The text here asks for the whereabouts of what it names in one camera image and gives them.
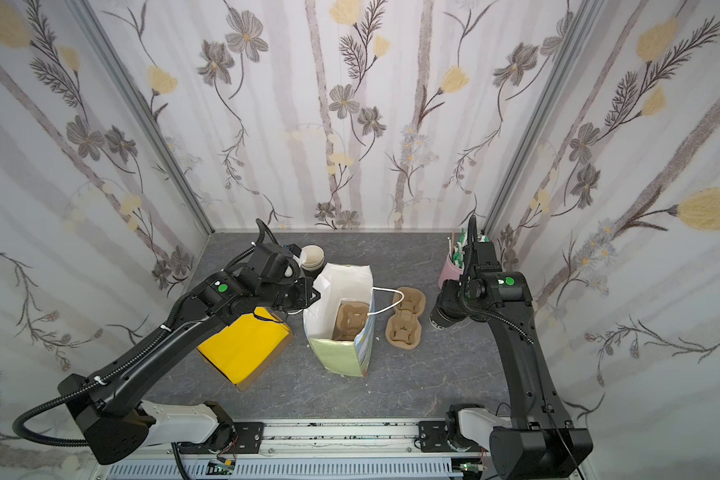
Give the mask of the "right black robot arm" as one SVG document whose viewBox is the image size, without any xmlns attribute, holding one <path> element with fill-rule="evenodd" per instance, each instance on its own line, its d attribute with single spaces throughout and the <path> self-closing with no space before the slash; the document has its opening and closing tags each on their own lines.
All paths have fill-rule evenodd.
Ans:
<svg viewBox="0 0 720 480">
<path fill-rule="evenodd" d="M 446 329 L 470 319 L 489 326 L 509 393 L 507 422 L 476 404 L 456 404 L 446 417 L 453 450 L 487 451 L 500 479 L 562 479 L 580 471 L 593 450 L 589 431 L 575 426 L 544 359 L 532 294 L 524 275 L 502 268 L 493 244 L 466 229 L 464 266 L 443 282 L 430 322 Z"/>
</svg>

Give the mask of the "green white paper bag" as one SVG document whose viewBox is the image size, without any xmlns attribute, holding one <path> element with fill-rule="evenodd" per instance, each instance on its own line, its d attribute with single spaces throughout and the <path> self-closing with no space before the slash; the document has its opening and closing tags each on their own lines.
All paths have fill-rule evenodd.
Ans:
<svg viewBox="0 0 720 480">
<path fill-rule="evenodd" d="M 405 294 L 387 289 L 393 300 L 377 307 L 374 294 L 384 289 L 374 285 L 370 267 L 332 263 L 315 279 L 314 288 L 320 299 L 303 311 L 310 348 L 327 371 L 345 377 L 365 376 L 375 320 L 401 303 Z"/>
</svg>

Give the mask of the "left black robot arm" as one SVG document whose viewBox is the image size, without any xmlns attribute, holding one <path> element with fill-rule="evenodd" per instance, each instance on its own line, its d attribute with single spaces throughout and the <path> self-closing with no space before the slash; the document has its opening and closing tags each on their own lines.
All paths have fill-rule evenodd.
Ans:
<svg viewBox="0 0 720 480">
<path fill-rule="evenodd" d="M 101 465 L 145 446 L 192 444 L 209 451 L 231 446 L 238 433 L 218 403 L 160 405 L 143 397 L 201 343 L 240 317 L 258 308 L 304 310 L 319 300 L 303 272 L 301 247 L 280 244 L 263 221 L 257 226 L 257 239 L 180 296 L 152 333 L 90 375 L 69 375 L 57 398 L 13 421 L 14 434 L 40 445 L 87 447 Z"/>
</svg>

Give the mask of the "black paper coffee cup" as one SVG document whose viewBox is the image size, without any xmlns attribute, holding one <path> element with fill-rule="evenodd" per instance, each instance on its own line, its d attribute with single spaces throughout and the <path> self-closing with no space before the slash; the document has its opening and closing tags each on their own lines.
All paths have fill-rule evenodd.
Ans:
<svg viewBox="0 0 720 480">
<path fill-rule="evenodd" d="M 435 308 L 430 313 L 430 323 L 438 330 L 450 328 L 458 322 L 459 319 L 453 319 L 440 308 Z"/>
</svg>

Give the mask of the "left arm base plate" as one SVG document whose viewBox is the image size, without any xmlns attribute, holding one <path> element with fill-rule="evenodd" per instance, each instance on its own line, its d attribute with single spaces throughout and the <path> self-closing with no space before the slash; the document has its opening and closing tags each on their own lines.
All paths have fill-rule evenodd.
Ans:
<svg viewBox="0 0 720 480">
<path fill-rule="evenodd" d="M 259 453 L 264 433 L 263 422 L 235 422 L 230 452 L 236 455 L 256 455 Z"/>
</svg>

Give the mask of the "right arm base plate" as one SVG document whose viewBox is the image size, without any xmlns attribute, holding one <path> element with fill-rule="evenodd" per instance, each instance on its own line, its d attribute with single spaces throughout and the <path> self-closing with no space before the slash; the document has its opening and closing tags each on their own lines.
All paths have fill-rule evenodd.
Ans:
<svg viewBox="0 0 720 480">
<path fill-rule="evenodd" d="M 449 442 L 449 426 L 445 420 L 419 421 L 418 437 L 414 444 L 423 453 L 455 452 Z"/>
</svg>

